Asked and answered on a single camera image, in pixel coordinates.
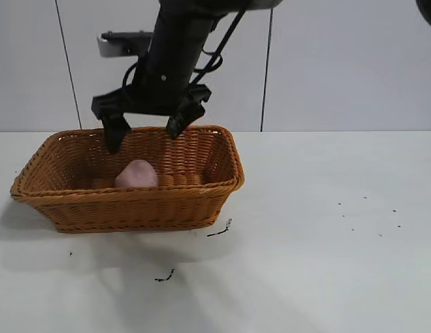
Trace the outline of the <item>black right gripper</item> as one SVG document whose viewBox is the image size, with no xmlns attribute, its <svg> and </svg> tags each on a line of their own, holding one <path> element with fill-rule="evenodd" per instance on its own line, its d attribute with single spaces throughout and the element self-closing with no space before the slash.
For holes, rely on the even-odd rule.
<svg viewBox="0 0 431 333">
<path fill-rule="evenodd" d="M 117 153 L 132 133 L 123 113 L 168 116 L 166 131 L 172 139 L 205 114 L 203 104 L 212 92 L 190 80 L 192 74 L 203 73 L 196 68 L 200 55 L 199 51 L 143 52 L 124 74 L 120 88 L 92 99 L 91 110 L 101 119 L 109 153 Z"/>
</svg>

